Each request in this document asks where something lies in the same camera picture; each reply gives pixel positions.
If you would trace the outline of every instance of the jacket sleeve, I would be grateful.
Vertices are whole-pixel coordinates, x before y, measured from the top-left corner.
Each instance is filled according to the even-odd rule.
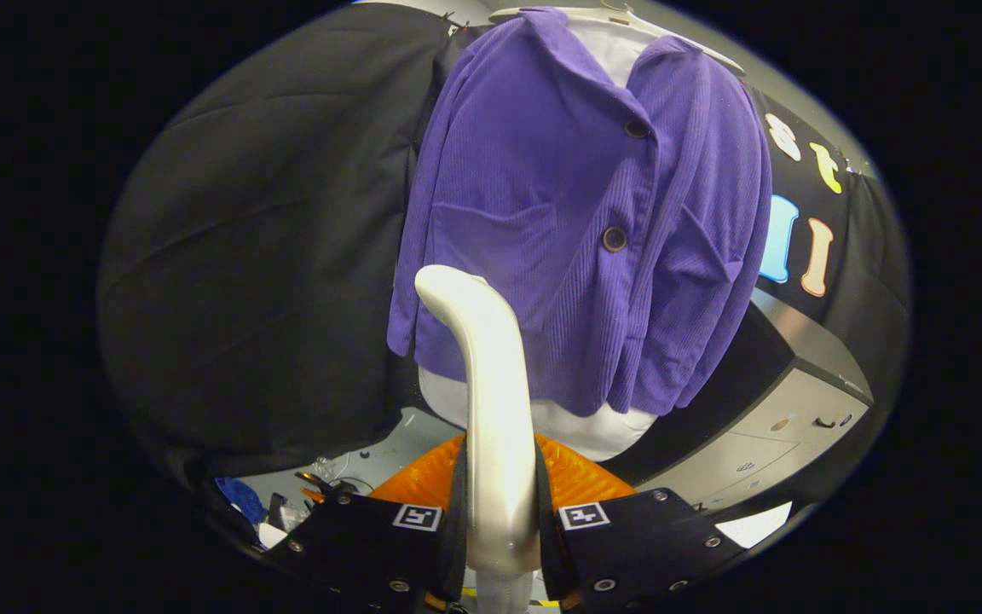
[[[686,127],[672,141],[683,143],[666,203],[673,213],[661,215],[671,228],[655,263],[632,395],[633,407],[658,415],[685,407],[725,354],[763,257],[761,203],[771,202],[766,142],[748,94],[709,58],[686,65],[675,70],[693,94],[677,102]]]
[[[478,72],[480,63],[486,61],[488,54],[481,54],[484,48],[510,34],[521,20],[511,20],[487,32],[475,43],[465,49],[457,60],[442,92],[434,104],[424,142],[416,162],[412,181],[412,192],[408,197],[407,216],[401,234],[401,251],[396,264],[393,280],[393,297],[390,303],[389,333],[387,342],[394,353],[406,356],[412,349],[414,323],[419,308],[419,295],[416,294],[414,279],[422,268],[426,253],[426,234],[430,224],[430,209],[439,179],[439,164],[447,140],[453,112],[459,98],[466,92],[469,78]]]
[[[718,367],[725,351],[729,349],[733,335],[737,334],[737,329],[741,326],[741,319],[745,317],[745,310],[748,310],[748,302],[752,297],[753,288],[756,287],[756,277],[760,275],[760,264],[764,260],[764,244],[767,242],[767,230],[771,221],[771,156],[768,154],[767,136],[764,136],[764,127],[757,119],[752,98],[748,92],[744,92],[745,105],[748,106],[747,112],[751,113],[755,120],[756,144],[748,147],[748,159],[741,160],[744,164],[749,164],[749,170],[759,168],[759,191],[753,194],[752,187],[747,186],[742,197],[747,211],[755,211],[756,220],[753,222],[752,234],[748,237],[748,249],[745,250],[744,260],[741,263],[741,271],[733,281],[730,288],[730,296],[725,302],[725,309],[718,319],[718,325],[714,327],[710,340],[707,343],[704,354],[699,358],[692,378],[685,384],[685,389],[681,391],[681,396],[677,400],[677,407],[684,408],[695,399],[696,394],[701,390]]]

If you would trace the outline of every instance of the white hanger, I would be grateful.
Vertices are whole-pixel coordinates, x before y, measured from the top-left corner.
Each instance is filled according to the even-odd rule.
[[[627,3],[624,3],[624,7],[622,9],[611,7],[611,5],[608,5],[607,1],[605,0],[601,0],[601,8],[599,9],[584,9],[581,7],[554,8],[563,11],[572,20],[600,20],[600,22],[619,23],[630,27],[635,31],[647,32],[647,34],[655,36],[655,38],[661,38],[661,36],[673,36],[674,38],[679,38],[684,40],[686,43],[689,43],[693,47],[697,47],[700,51],[704,52],[704,54],[710,55],[710,57],[713,57],[720,62],[724,62],[726,65],[735,67],[737,70],[741,71],[741,74],[745,73],[745,69],[737,65],[737,62],[725,57],[725,55],[720,54],[718,51],[702,46],[700,43],[695,42],[695,40],[683,38],[683,36],[675,34],[675,32],[665,30],[665,28],[658,27],[647,20],[639,19],[639,17],[635,15],[635,10],[632,9]],[[521,8],[495,11],[488,16],[488,20],[490,20],[491,23],[499,24],[504,22],[504,20],[517,16],[519,11],[521,11]]]

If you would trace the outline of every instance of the jacket pocket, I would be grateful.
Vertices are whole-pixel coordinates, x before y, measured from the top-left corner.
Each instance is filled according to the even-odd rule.
[[[500,217],[463,206],[431,209],[431,260],[479,275],[514,309],[523,331],[539,332],[561,275],[551,269],[556,207],[530,206]]]

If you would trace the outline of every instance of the black button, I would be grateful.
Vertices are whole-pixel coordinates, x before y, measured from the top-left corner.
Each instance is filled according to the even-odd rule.
[[[604,249],[609,250],[609,252],[619,252],[620,249],[627,247],[627,233],[624,233],[624,229],[619,229],[616,226],[605,230],[601,240],[604,241]]]
[[[647,128],[642,121],[633,119],[624,124],[624,130],[627,130],[627,135],[632,139],[644,139],[650,134],[650,128]]]

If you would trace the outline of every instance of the orange mesh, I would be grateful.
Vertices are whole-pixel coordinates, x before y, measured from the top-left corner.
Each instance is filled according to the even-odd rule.
[[[537,435],[537,443],[545,455],[545,466],[548,466],[553,508],[590,504],[635,494],[635,489],[623,479],[617,478],[604,467],[564,444],[553,442],[542,435]]]
[[[453,462],[460,451],[458,435],[421,455],[394,477],[387,479],[369,496],[375,499],[426,507],[449,509],[449,490],[453,484]]]
[[[378,486],[369,496],[383,501],[449,509],[449,492],[453,481],[453,463],[464,435],[458,435],[426,452],[394,477]],[[622,479],[605,471],[584,455],[537,435],[540,451],[545,455],[548,479],[552,487],[552,506],[588,504],[616,497],[634,495],[635,489]]]

